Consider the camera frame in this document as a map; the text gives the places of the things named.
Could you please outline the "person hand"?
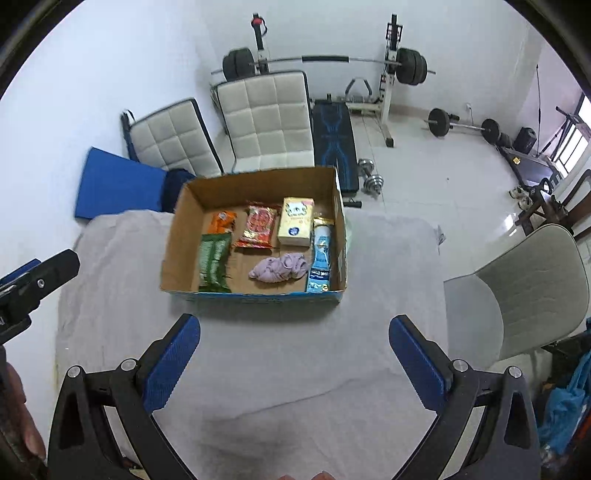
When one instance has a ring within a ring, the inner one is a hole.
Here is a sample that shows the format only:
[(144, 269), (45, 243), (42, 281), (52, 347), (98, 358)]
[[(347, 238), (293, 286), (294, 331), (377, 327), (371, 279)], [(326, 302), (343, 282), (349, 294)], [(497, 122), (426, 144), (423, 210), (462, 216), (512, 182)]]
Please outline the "person hand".
[(4, 361), (1, 367), (1, 384), (8, 388), (4, 399), (8, 405), (8, 418), (11, 427), (11, 443), (21, 453), (35, 457), (42, 463), (46, 461), (46, 448), (43, 438), (27, 407), (27, 397), (21, 377), (15, 368)]

